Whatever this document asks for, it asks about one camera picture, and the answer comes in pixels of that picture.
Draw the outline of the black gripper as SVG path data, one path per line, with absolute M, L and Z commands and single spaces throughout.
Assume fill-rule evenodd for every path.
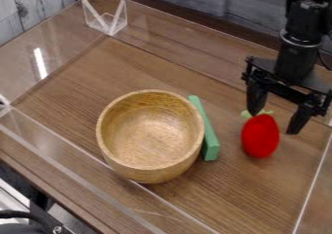
M 247 108 L 256 116 L 261 111 L 267 94 L 273 93 L 299 106 L 291 117 L 287 133 L 297 135 L 309 119 L 325 116 L 332 103 L 332 84 L 312 70 L 301 81 L 291 81 L 275 72 L 276 61 L 248 56 L 241 80 L 247 84 Z

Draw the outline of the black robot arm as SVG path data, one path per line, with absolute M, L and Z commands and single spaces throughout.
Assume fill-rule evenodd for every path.
M 268 94 L 297 105 L 287 128 L 297 134 L 312 117 L 327 115 L 332 104 L 332 83 L 315 71 L 323 38 L 332 36 L 332 0 L 287 0 L 285 17 L 277 58 L 249 56 L 243 80 L 251 115 L 261 111 Z

